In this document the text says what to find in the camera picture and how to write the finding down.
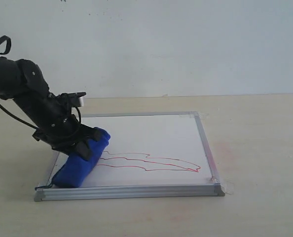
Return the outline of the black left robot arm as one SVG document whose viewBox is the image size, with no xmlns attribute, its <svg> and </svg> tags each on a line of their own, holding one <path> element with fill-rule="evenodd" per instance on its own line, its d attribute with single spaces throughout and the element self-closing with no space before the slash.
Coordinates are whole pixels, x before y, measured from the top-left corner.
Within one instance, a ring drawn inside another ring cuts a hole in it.
<svg viewBox="0 0 293 237">
<path fill-rule="evenodd" d="M 82 124 L 80 106 L 84 92 L 54 95 L 39 66 L 30 60 L 0 57 L 0 99 L 11 99 L 31 119 L 33 138 L 55 151 L 76 153 L 83 160 L 99 158 L 104 150 L 103 132 Z"/>
</svg>

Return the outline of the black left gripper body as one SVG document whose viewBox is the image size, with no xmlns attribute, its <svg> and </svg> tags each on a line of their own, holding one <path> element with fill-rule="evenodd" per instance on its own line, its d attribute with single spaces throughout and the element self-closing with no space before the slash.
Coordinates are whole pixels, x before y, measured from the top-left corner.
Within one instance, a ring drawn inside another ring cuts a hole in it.
<svg viewBox="0 0 293 237">
<path fill-rule="evenodd" d="M 33 92 L 32 101 L 40 106 L 34 121 L 38 126 L 33 134 L 36 140 L 44 141 L 57 151 L 74 152 L 79 141 L 92 138 L 96 128 L 81 123 L 79 107 L 67 106 L 52 93 L 41 96 Z"/>
</svg>

